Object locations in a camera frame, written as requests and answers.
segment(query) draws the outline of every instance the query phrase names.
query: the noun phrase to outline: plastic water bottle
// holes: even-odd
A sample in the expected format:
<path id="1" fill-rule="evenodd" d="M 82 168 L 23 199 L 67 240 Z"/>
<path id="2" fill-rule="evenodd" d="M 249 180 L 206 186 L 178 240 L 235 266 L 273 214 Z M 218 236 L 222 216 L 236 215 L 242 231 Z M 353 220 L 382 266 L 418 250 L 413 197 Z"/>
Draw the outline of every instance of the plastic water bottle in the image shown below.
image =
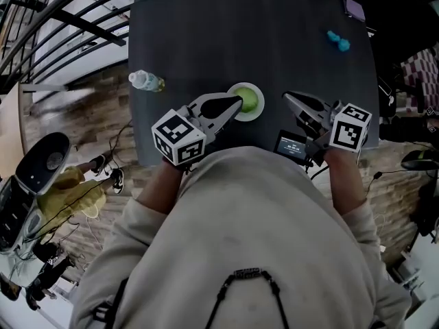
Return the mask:
<path id="1" fill-rule="evenodd" d="M 162 91 L 165 87 L 165 81 L 162 78 L 157 77 L 151 72 L 145 72 L 143 69 L 130 73 L 128 80 L 133 87 L 140 90 L 158 92 Z"/>

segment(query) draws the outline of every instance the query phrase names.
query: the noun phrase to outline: green ball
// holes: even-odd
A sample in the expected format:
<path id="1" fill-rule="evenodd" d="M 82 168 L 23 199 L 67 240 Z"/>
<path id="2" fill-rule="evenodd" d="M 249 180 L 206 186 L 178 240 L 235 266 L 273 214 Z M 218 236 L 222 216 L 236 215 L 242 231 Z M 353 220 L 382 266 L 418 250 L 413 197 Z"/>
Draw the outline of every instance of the green ball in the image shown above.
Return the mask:
<path id="1" fill-rule="evenodd" d="M 238 88 L 234 93 L 242 97 L 242 109 L 241 112 L 249 113 L 256 109 L 258 106 L 258 95 L 249 88 Z"/>

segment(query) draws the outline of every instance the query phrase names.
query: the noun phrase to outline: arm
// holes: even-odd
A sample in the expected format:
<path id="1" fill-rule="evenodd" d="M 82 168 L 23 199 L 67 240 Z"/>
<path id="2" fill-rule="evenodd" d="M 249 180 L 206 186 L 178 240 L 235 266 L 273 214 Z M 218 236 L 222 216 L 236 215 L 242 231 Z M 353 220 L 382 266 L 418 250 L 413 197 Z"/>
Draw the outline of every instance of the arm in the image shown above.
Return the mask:
<path id="1" fill-rule="evenodd" d="M 164 158 L 137 201 L 145 207 L 168 215 L 176 203 L 182 176 L 183 172 Z"/>
<path id="2" fill-rule="evenodd" d="M 366 201 L 363 182 L 355 155 L 342 149 L 330 149 L 324 155 L 329 166 L 334 208 L 340 215 L 354 210 Z"/>
<path id="3" fill-rule="evenodd" d="M 380 240 L 372 209 L 366 200 L 355 156 L 331 149 L 324 159 L 329 165 L 334 208 L 359 243 L 376 288 L 375 314 L 387 328 L 402 328 L 410 308 L 409 293 L 388 279 L 379 251 Z"/>
<path id="4" fill-rule="evenodd" d="M 88 328 L 93 311 L 112 302 L 123 280 L 145 255 L 174 207 L 182 172 L 162 162 L 137 200 L 130 199 L 106 237 L 103 252 L 90 264 L 75 297 L 71 328 Z"/>

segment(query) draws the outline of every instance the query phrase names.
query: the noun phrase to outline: purple object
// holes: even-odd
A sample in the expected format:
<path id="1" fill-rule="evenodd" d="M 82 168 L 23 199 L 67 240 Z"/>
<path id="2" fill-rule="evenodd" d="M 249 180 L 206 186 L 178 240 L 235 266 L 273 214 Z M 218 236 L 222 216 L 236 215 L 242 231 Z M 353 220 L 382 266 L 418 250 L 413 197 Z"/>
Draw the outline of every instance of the purple object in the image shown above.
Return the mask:
<path id="1" fill-rule="evenodd" d="M 366 20 L 363 7 L 358 2 L 353 0 L 344 0 L 344 7 L 346 9 L 346 13 L 350 14 L 353 18 L 361 22 L 364 22 Z"/>

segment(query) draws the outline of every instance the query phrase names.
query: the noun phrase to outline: small screen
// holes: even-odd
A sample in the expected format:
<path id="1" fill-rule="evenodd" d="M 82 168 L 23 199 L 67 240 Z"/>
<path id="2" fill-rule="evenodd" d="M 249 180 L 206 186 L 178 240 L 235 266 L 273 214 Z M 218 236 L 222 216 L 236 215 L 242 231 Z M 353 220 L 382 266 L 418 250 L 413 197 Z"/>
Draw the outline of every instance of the small screen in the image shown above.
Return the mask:
<path id="1" fill-rule="evenodd" d="M 307 157 L 304 143 L 299 143 L 298 141 L 284 138 L 283 136 L 279 141 L 276 151 L 280 154 L 298 158 L 299 160 L 304 160 Z"/>

